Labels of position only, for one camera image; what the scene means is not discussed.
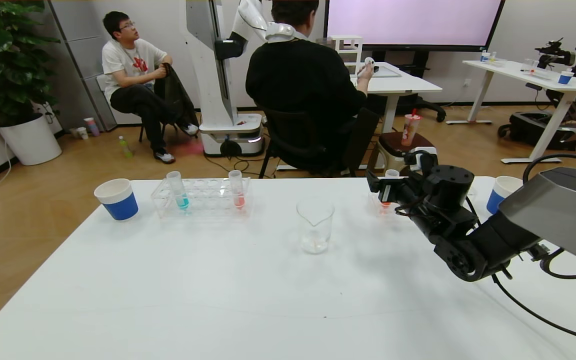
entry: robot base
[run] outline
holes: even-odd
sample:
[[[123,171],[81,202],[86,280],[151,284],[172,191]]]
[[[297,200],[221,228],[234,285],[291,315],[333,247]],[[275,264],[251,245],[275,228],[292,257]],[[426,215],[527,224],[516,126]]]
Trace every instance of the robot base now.
[[[237,124],[230,127],[206,127],[199,126],[203,153],[208,157],[222,157],[221,146],[229,140],[241,147],[243,157],[261,155],[264,148],[264,128],[260,114],[239,114]]]

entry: black sweater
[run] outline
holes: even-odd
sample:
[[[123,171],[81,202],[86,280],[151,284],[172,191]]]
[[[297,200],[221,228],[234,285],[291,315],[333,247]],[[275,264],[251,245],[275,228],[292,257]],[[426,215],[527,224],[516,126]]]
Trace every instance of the black sweater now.
[[[254,51],[246,92],[269,109],[308,112],[320,137],[344,132],[366,103],[339,54],[302,39],[265,43]]]

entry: sneaker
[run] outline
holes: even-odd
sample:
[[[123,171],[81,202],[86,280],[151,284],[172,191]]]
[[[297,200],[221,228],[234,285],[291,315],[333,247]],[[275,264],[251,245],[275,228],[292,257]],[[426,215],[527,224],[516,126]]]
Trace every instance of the sneaker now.
[[[155,151],[154,158],[161,161],[163,164],[173,164],[175,162],[175,157],[169,154],[166,150]]]
[[[186,123],[184,125],[180,125],[179,128],[181,129],[182,132],[185,132],[191,137],[194,137],[199,132],[199,128],[195,125],[192,125],[192,123]]]

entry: black pants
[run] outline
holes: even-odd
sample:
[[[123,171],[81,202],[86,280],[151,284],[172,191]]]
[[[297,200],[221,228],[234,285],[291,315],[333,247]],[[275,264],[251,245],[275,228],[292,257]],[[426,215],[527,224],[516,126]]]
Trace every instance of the black pants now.
[[[179,116],[153,91],[142,84],[119,88],[112,93],[110,105],[118,112],[141,117],[152,150],[166,148],[160,123],[175,124]]]

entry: blue liquid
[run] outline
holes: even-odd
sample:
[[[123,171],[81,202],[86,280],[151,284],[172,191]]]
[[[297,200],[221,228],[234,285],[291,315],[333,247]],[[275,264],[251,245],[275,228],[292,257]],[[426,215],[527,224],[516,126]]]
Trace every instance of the blue liquid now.
[[[190,205],[190,201],[188,200],[188,196],[186,194],[182,194],[180,196],[175,196],[174,200],[176,201],[176,205],[180,209],[186,209],[188,205]]]

